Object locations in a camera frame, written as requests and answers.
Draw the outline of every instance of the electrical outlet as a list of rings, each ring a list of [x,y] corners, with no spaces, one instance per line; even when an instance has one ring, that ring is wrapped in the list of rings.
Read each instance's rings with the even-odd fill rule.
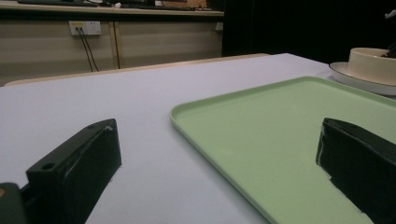
[[[99,21],[70,21],[69,26],[72,35],[79,35],[79,31],[77,29],[82,29],[84,35],[102,34]]]

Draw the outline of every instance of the cable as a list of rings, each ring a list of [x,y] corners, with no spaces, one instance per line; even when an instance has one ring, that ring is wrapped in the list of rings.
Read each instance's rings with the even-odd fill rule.
[[[82,32],[82,37],[84,37],[85,43],[87,44],[88,50],[90,51],[91,58],[92,58],[92,61],[93,61],[93,65],[95,65],[96,71],[99,72],[99,68],[96,65],[95,59],[93,58],[92,51],[91,51],[91,48],[90,48],[90,44],[88,43],[87,37],[85,36],[84,31],[82,30],[82,28],[80,27],[79,29]]]
[[[82,33],[79,30],[79,28],[77,28],[77,27],[76,27],[76,30],[78,31],[79,37],[81,38],[82,44],[84,45],[85,53],[87,53],[88,63],[90,64],[91,72],[93,72],[92,65],[91,65],[91,60],[90,60],[90,55],[88,55],[87,47],[85,47],[85,42],[84,42],[84,38],[82,37]]]

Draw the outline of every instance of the table surface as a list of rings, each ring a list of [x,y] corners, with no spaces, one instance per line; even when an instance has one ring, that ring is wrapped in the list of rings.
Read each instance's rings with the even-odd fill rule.
[[[290,54],[71,77],[0,88],[0,182],[85,126],[114,118],[122,166],[87,223],[266,223],[172,126],[179,104],[331,69]]]

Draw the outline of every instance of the cabinet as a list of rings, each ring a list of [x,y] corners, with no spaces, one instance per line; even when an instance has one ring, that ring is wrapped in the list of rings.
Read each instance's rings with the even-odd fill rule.
[[[202,15],[200,20],[188,14],[169,19],[162,14],[142,17],[141,11],[136,16],[131,10],[110,10],[100,9],[104,16],[89,17],[51,16],[45,14],[48,11],[37,12],[31,20],[0,16],[0,86],[19,79],[91,72],[80,37],[71,35],[68,21],[73,19],[101,22],[102,34],[86,37],[102,71],[221,56],[222,33],[216,31],[221,14],[207,21]]]

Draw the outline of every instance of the plastic tray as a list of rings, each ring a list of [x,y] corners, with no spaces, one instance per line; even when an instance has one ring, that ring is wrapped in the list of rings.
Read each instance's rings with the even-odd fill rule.
[[[272,223],[372,223],[316,165],[324,118],[396,142],[396,101],[302,77],[178,105],[174,126]]]

